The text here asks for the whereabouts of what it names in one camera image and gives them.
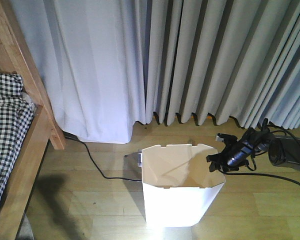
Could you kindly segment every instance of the checkered bedding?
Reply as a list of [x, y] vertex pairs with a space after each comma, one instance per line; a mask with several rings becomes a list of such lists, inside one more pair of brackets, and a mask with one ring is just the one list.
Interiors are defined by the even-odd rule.
[[34, 116], [22, 89], [20, 75], [0, 73], [0, 200]]

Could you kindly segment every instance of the white trash bin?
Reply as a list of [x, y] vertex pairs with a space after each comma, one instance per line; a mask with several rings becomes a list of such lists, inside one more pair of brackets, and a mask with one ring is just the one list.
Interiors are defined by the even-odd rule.
[[226, 179], [209, 172], [207, 155], [218, 151], [208, 145], [151, 146], [142, 150], [142, 186], [145, 218], [157, 227], [197, 224]]

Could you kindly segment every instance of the wooden floor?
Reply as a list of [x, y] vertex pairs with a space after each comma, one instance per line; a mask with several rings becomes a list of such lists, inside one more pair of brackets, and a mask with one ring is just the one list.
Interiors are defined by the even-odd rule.
[[[193, 120], [166, 127], [136, 123], [128, 144], [89, 143], [92, 156], [108, 176], [140, 178], [136, 154], [160, 144], [207, 144], [221, 151], [216, 133], [241, 137], [233, 119], [214, 126]], [[300, 128], [293, 131], [300, 137]], [[300, 173], [273, 167], [266, 154], [258, 172], [300, 181]], [[36, 240], [300, 240], [300, 187], [259, 176], [226, 176], [226, 183], [201, 221], [193, 227], [151, 228], [145, 221], [142, 184], [104, 179], [83, 145], [67, 141], [65, 151], [44, 158], [27, 216]]]

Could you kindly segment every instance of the black cable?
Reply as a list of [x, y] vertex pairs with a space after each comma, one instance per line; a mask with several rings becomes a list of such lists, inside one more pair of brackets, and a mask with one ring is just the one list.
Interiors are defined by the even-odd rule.
[[289, 135], [295, 140], [295, 142], [298, 144], [298, 146], [300, 147], [300, 141], [299, 141], [299, 140], [297, 139], [297, 137], [296, 137], [295, 135], [293, 135], [290, 131], [284, 129], [284, 128], [281, 127], [281, 126], [276, 126], [276, 125], [274, 125], [273, 123], [269, 124], [268, 126], [269, 126], [269, 127], [276, 128], [276, 129], [280, 129], [280, 130], [282, 130], [283, 132], [289, 134]]
[[282, 131], [282, 130], [271, 131], [270, 133], [271, 134], [274, 134], [274, 133], [284, 133], [284, 135], [287, 136], [287, 133], [285, 131]]
[[223, 172], [222, 170], [218, 170], [220, 173], [224, 174], [224, 175], [244, 175], [244, 176], [262, 176], [262, 177], [270, 177], [270, 178], [275, 178], [275, 179], [282, 179], [282, 180], [286, 180], [288, 182], [297, 184], [300, 186], [300, 182], [293, 180], [291, 178], [288, 177], [284, 177], [284, 176], [279, 176], [279, 175], [273, 175], [273, 174], [267, 174], [267, 173], [257, 173], [257, 172], [239, 172], [239, 173], [227, 173], [227, 172]]
[[251, 168], [251, 167], [249, 167], [249, 162], [248, 161], [246, 161], [246, 167], [250, 170], [250, 171], [255, 171], [255, 170], [257, 170], [257, 164], [256, 164], [256, 162], [255, 162], [255, 159], [251, 156], [251, 161], [252, 161], [252, 163], [253, 163], [253, 168]]
[[99, 172], [101, 173], [102, 177], [104, 177], [105, 179], [121, 179], [121, 180], [133, 181], [133, 182], [141, 182], [141, 180], [139, 180], [139, 179], [130, 179], [130, 178], [120, 177], [120, 176], [106, 176], [101, 171], [101, 169], [98, 167], [98, 165], [96, 164], [95, 160], [91, 156], [91, 153], [90, 153], [90, 150], [89, 150], [87, 144], [85, 144], [83, 141], [80, 141], [79, 139], [75, 139], [75, 138], [72, 138], [72, 137], [65, 136], [65, 138], [69, 139], [69, 140], [72, 140], [72, 141], [76, 141], [76, 142], [81, 143], [81, 144], [83, 144], [85, 146], [85, 148], [86, 148], [86, 150], [87, 150], [87, 152], [89, 154], [89, 157], [90, 157], [91, 161], [93, 162], [94, 166], [99, 170]]
[[262, 153], [255, 154], [255, 156], [260, 156], [260, 155], [265, 154], [265, 153], [267, 153], [267, 151], [263, 151]]

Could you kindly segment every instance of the white curtain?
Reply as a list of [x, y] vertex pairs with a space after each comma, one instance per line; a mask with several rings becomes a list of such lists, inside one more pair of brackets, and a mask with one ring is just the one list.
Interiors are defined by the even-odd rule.
[[300, 0], [10, 0], [60, 127], [127, 143], [135, 121], [300, 124]]
[[145, 122], [144, 1], [12, 0], [59, 126], [127, 143]]

